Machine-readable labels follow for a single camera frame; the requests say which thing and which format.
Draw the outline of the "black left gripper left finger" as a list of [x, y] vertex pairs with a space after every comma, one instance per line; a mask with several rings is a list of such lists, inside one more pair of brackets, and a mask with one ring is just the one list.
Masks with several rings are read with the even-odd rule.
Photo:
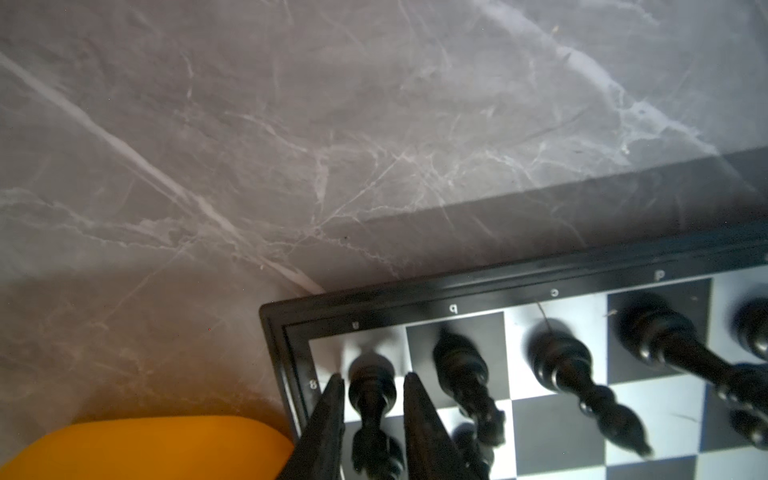
[[279, 480], [340, 478], [344, 436], [345, 382], [339, 373], [330, 377]]

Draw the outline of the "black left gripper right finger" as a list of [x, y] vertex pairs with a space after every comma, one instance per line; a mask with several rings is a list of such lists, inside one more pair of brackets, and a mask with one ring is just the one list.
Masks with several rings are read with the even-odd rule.
[[410, 479], [473, 479], [415, 372], [404, 378], [404, 431]]

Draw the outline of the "black chess rook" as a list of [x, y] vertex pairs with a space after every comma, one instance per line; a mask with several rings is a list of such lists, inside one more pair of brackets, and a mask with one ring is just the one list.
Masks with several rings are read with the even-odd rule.
[[384, 416], [397, 400], [395, 371], [384, 356], [371, 351], [353, 361], [349, 400], [361, 417], [352, 442], [352, 463], [368, 479], [399, 479], [404, 469], [400, 444], [381, 429]]

